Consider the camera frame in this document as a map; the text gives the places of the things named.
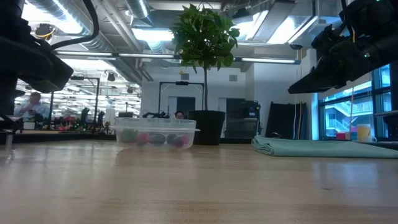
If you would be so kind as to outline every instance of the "black pot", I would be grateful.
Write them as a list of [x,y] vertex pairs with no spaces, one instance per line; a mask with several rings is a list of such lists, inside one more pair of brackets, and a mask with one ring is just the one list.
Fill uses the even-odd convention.
[[189,111],[188,118],[197,121],[194,144],[218,146],[223,130],[225,112],[221,111]]

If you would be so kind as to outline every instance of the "folded towel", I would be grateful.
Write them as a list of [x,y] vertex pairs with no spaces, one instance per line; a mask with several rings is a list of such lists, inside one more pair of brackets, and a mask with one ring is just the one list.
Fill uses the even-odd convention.
[[309,141],[254,137],[254,150],[269,156],[398,158],[398,151],[351,141]]

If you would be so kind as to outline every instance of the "man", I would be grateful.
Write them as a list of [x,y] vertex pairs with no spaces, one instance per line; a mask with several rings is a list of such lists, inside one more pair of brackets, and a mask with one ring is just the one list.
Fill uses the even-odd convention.
[[175,116],[175,119],[185,119],[184,113],[182,111],[175,112],[174,116]]
[[36,115],[41,115],[43,119],[48,118],[50,108],[40,103],[42,95],[40,93],[31,93],[29,102],[23,104],[14,110],[14,115],[21,118],[34,118]]

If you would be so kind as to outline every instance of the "clear plastic bin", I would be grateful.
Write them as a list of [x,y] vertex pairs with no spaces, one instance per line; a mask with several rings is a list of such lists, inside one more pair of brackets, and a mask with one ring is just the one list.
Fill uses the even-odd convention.
[[116,118],[116,140],[134,147],[188,149],[197,122],[186,119]]

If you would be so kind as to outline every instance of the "shirt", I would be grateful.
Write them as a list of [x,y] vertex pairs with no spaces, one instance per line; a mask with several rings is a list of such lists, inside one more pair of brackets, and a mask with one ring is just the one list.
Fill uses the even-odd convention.
[[[16,108],[14,110],[14,115],[16,116],[21,116],[21,118],[34,118],[34,115],[29,114],[29,110],[25,111],[24,114],[21,114],[21,110],[26,108],[29,105],[29,103],[25,103],[22,106]],[[43,105],[42,103],[37,103],[33,105],[33,107],[30,110],[36,111],[36,113],[41,114],[43,118],[48,118],[49,113],[50,113],[50,108],[48,106]]]

